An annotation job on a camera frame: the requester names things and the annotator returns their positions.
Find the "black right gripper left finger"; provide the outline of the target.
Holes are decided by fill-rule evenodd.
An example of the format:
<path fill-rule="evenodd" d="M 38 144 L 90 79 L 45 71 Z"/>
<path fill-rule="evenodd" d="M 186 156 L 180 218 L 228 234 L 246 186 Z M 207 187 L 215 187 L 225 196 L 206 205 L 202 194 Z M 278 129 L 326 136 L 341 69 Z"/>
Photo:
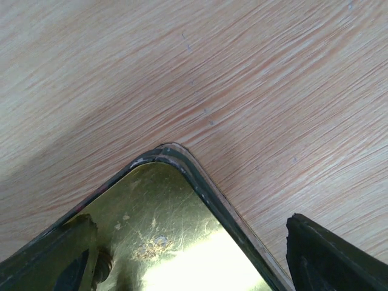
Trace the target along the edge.
<path fill-rule="evenodd" d="M 1 290 L 96 290 L 113 267 L 98 228 L 80 215 L 1 263 Z"/>

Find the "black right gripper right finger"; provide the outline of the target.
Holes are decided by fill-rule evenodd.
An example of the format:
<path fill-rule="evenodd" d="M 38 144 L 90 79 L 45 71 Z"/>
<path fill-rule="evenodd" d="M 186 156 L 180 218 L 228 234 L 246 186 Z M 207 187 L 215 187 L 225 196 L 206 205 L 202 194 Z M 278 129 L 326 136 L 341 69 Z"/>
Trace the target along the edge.
<path fill-rule="evenodd" d="M 387 290 L 387 264 L 296 213 L 286 259 L 296 290 Z"/>

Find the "gold metal tin tray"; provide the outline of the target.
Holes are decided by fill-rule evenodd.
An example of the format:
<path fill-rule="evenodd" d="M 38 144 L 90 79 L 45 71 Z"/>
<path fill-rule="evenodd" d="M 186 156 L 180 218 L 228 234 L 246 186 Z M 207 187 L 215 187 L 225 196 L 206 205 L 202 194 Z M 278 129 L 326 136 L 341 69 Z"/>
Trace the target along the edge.
<path fill-rule="evenodd" d="M 96 290 L 293 290 L 292 280 L 183 146 L 143 153 L 20 250 L 80 215 L 113 260 Z"/>

